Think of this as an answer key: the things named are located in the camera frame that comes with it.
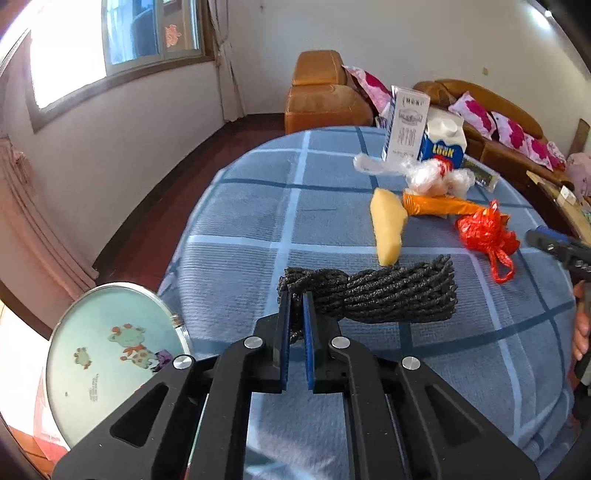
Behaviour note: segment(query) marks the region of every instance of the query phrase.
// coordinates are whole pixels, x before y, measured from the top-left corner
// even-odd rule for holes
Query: pink floral pillow
[[[564,171],[566,169],[566,158],[554,142],[548,142],[548,152],[550,153],[550,163],[552,166]]]
[[[521,125],[497,112],[492,112],[492,116],[495,118],[499,131],[499,141],[504,146],[517,150],[529,158],[530,149],[525,141],[525,132]]]
[[[464,93],[456,103],[449,106],[448,110],[460,115],[483,137],[492,140],[492,134],[496,130],[495,122],[486,109],[474,100],[470,92]]]
[[[384,110],[386,110],[390,104],[390,99],[392,98],[390,90],[388,90],[376,77],[365,70],[361,70],[357,67],[346,67],[344,65],[343,68],[357,80],[359,86],[368,94],[369,99],[374,107],[376,107],[378,113],[383,115]]]
[[[550,161],[550,153],[545,143],[532,137],[530,134],[525,134],[527,147],[530,149],[528,158],[531,161],[536,162],[538,165],[546,167],[550,171],[554,171],[552,168],[552,162]]]

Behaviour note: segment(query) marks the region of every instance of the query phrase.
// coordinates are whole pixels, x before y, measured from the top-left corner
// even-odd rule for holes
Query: person's hand
[[[574,296],[580,300],[584,297],[584,282],[579,282],[574,286]],[[574,321],[573,336],[573,356],[581,360],[583,355],[589,350],[589,332],[591,330],[591,320],[583,311],[584,303],[579,302],[577,316]]]

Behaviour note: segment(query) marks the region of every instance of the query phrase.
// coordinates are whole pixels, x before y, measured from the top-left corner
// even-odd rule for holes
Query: black rope bundle
[[[302,338],[301,299],[310,291],[316,313],[362,323],[439,322],[455,312],[457,285],[449,255],[412,267],[396,264],[348,275],[341,270],[286,268],[279,297],[291,294],[290,340]]]

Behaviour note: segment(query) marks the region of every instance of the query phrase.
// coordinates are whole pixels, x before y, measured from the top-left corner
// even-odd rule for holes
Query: blue plaid tablecloth
[[[360,152],[379,157],[384,131],[325,128],[273,140],[220,171],[195,207],[160,287],[184,318],[198,358],[221,353],[277,311],[284,268],[378,268],[369,202],[376,187],[401,193],[402,177],[353,168]],[[390,359],[414,355],[441,375],[530,458],[546,477],[568,451],[573,397],[566,381],[575,302],[568,275],[529,248],[543,225],[506,181],[494,194],[476,186],[472,201],[496,198],[522,240],[517,273],[504,285],[485,255],[465,250],[453,219],[410,218],[400,263],[451,254],[456,314],[425,325],[363,325],[344,335]],[[255,394],[245,478],[348,478],[340,395],[311,395],[301,343],[291,347],[287,392]]]

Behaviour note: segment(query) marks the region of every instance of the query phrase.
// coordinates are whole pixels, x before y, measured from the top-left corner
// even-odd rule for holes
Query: red mesh bag
[[[509,255],[517,251],[520,242],[515,237],[515,232],[505,230],[496,200],[491,202],[489,208],[461,217],[456,222],[456,226],[468,250],[476,250],[488,255],[491,261],[492,278],[498,284],[505,283],[515,276],[515,266]],[[509,273],[504,277],[499,277],[497,260],[509,268]]]

